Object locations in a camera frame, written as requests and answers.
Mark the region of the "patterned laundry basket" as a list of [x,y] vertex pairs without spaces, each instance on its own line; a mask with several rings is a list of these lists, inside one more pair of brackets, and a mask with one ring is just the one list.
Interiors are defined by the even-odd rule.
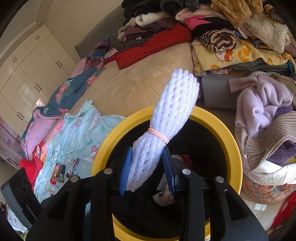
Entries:
[[243,174],[242,191],[259,204],[274,205],[286,199],[295,191],[295,184],[261,185]]

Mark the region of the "red floral quilt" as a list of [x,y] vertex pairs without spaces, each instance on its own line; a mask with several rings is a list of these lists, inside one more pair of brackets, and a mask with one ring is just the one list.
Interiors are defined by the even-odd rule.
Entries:
[[25,169],[26,175],[32,188],[34,188],[36,178],[43,168],[46,159],[46,152],[44,151],[45,141],[41,141],[32,151],[32,158],[27,160],[22,158],[20,160],[20,167]]

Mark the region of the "Hello Kitty sliding door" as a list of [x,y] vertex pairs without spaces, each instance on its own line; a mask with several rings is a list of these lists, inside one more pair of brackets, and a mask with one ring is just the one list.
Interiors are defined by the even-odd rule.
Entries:
[[16,169],[20,169],[21,137],[1,118],[1,161],[5,161]]

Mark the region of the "striped colourful pillow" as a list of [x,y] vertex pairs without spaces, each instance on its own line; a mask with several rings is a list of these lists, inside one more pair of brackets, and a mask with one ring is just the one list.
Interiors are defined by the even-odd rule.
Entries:
[[106,36],[102,41],[100,41],[95,48],[86,57],[85,69],[90,69],[97,66],[103,61],[104,55],[108,49],[109,37]]

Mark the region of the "white foam net bundle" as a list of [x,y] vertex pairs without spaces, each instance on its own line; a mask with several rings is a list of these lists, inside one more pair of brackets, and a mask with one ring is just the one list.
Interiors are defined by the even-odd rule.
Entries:
[[173,71],[154,107],[148,130],[133,143],[127,191],[134,192],[152,175],[163,149],[190,117],[199,90],[193,74],[183,69]]

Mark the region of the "light blue Hello Kitty blanket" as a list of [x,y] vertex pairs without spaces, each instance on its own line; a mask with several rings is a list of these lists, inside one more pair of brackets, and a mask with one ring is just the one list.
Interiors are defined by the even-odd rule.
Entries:
[[50,182],[55,166],[65,166],[69,171],[71,164],[77,159],[78,164],[73,174],[80,178],[91,176],[95,157],[110,132],[125,119],[124,116],[102,115],[88,100],[76,114],[65,114],[62,128],[49,141],[43,168],[39,172],[34,194],[39,202],[55,195],[66,183]]

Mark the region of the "white built-in wardrobe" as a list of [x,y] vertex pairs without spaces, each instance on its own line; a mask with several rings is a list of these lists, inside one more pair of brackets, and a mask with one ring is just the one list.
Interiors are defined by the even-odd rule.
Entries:
[[76,65],[46,26],[34,31],[1,65],[1,118],[22,135],[33,110],[48,102]]

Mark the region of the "blue and pink floral quilt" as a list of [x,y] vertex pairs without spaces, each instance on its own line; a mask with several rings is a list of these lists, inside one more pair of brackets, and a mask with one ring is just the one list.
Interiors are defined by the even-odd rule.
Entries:
[[29,159],[33,149],[49,134],[56,121],[67,113],[105,69],[92,67],[58,87],[45,106],[34,109],[21,141],[21,156]]

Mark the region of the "green peas snack packet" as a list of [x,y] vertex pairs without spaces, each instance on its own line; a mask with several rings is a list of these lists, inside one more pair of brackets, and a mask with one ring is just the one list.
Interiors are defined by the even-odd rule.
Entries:
[[58,174],[57,174],[57,181],[60,182],[60,183],[64,182],[65,170],[66,170],[65,165],[60,165],[59,166],[59,171],[58,171]]

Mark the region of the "red plastic bag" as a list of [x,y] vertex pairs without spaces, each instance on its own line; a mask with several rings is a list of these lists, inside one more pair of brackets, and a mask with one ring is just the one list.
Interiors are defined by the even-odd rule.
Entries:
[[192,167],[193,163],[192,163],[191,159],[189,158],[189,156],[188,155],[181,155],[181,158],[182,158],[182,161],[183,161],[185,167],[187,169],[191,170],[191,167]]

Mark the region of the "red folded garment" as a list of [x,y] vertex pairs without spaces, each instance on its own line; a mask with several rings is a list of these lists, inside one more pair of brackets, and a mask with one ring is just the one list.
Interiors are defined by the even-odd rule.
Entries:
[[147,56],[191,39],[192,33],[189,29],[181,24],[176,24],[169,30],[157,33],[141,46],[132,47],[119,53],[116,57],[116,63],[119,69],[124,69]]

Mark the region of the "brown chocolate bar wrapper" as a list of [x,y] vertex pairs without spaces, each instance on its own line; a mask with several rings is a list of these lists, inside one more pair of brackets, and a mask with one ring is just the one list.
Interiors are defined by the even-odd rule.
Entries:
[[78,165],[78,162],[79,162],[79,159],[78,159],[78,158],[76,158],[76,159],[72,162],[72,164],[71,164],[69,170],[68,170],[67,173],[66,173],[66,177],[67,177],[68,179],[71,178],[71,176],[73,175],[73,173],[74,173],[74,171],[75,171],[75,169],[76,169],[76,167],[77,167],[77,165]]

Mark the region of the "grey quilted headboard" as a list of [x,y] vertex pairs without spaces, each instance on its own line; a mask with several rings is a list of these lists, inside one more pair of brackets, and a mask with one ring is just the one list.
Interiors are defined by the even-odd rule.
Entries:
[[123,27],[123,22],[125,21],[123,13],[124,9],[121,6],[115,8],[75,46],[75,50],[81,59],[86,57],[107,36],[109,37],[109,49],[119,43],[117,39],[118,30]]

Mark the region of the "lilac knit sweater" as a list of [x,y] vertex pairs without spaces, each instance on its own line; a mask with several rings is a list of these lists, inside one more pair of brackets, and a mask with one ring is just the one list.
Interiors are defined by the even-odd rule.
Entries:
[[252,138],[259,137],[272,124],[279,108],[292,104],[292,93],[268,73],[257,71],[228,82],[232,93],[240,92],[235,124],[247,129]]

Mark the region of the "pile of mixed clothes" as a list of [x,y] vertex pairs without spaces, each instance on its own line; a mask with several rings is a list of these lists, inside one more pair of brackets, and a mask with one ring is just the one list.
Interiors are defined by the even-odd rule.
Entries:
[[[212,52],[233,50],[247,41],[256,49],[287,52],[295,62],[295,1],[123,1],[121,6],[125,22],[118,31],[115,57],[181,24],[192,33],[188,42],[197,39]],[[271,67],[261,59],[206,73],[226,74],[232,69],[295,78],[287,63]]]

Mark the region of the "white red-printed plastic bag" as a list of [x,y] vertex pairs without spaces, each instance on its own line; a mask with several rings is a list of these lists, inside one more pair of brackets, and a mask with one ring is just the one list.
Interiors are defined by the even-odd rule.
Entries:
[[157,186],[157,190],[159,191],[152,198],[156,202],[156,204],[160,206],[171,205],[175,202],[174,196],[169,190],[166,174],[163,173],[162,178]]

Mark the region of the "red rainbow candy tube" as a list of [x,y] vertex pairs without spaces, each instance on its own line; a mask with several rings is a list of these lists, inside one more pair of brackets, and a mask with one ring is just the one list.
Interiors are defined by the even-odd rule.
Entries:
[[58,163],[56,163],[55,167],[53,169],[51,179],[50,179],[50,183],[52,185],[55,185],[57,183],[57,179],[58,179],[58,176],[59,176],[59,171],[60,171],[60,165]]

